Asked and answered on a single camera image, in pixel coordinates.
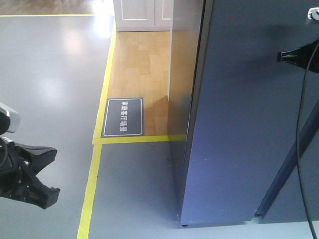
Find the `white cabinet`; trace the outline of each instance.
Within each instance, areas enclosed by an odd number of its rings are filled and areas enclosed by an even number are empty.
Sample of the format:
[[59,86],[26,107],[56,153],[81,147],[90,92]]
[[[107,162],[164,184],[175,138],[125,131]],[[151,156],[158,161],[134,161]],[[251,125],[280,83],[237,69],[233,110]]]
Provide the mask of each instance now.
[[114,0],[117,31],[170,30],[173,0]]
[[173,15],[173,0],[155,0],[155,26],[170,30]]

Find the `yellow tape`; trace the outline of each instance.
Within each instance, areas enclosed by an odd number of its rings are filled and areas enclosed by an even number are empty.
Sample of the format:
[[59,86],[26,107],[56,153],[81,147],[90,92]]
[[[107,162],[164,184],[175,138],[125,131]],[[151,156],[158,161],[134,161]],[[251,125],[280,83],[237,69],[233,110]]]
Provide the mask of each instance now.
[[186,139],[186,134],[172,134],[169,136],[170,141],[185,141]]
[[91,217],[94,205],[94,197],[96,184],[98,180],[100,159],[101,159],[102,145],[96,144],[93,148],[93,155],[91,167],[89,172],[88,183],[84,196],[84,203],[81,213],[80,225],[77,239],[87,239],[90,231]]
[[33,15],[0,15],[0,17],[13,16],[99,16],[98,14],[33,14]]
[[[105,77],[104,77],[104,83],[102,87],[102,95],[99,105],[99,111],[98,111],[98,118],[97,123],[99,122],[100,112],[102,109],[105,108],[105,104],[103,106],[103,101],[106,102],[106,94],[109,87],[109,81],[111,76],[111,66],[112,66],[112,60],[113,60],[113,53],[114,53],[114,46],[115,46],[115,23],[113,25],[113,33],[111,37],[111,44],[110,44],[110,50],[109,50],[109,56],[107,60],[106,65],[106,71],[105,71]],[[93,148],[93,155],[92,155],[92,161],[91,161],[91,167],[89,171],[89,178],[86,185],[86,191],[85,191],[85,197],[84,197],[84,203],[82,207],[82,213],[81,213],[81,219],[78,229],[78,235],[77,239],[87,239],[90,232],[90,223],[91,223],[91,217],[92,217],[92,211],[94,206],[94,197],[95,197],[95,190],[96,190],[96,184],[98,180],[98,173],[99,173],[99,165],[100,165],[100,159],[101,159],[101,151],[102,151],[102,145],[101,144],[95,144]]]
[[113,33],[112,33],[110,49],[109,49],[109,56],[108,56],[108,61],[106,63],[104,82],[103,82],[103,86],[102,86],[101,98],[100,98],[100,103],[99,103],[98,115],[96,117],[93,138],[100,138],[101,133],[102,133],[106,99],[108,96],[109,84],[110,84],[110,79],[111,79],[111,69],[112,69],[112,63],[113,63],[115,41],[116,41],[116,27],[115,27],[115,22],[114,22]]
[[166,141],[168,141],[168,136],[167,135],[159,135],[159,136],[94,138],[93,139],[93,144],[166,142]]

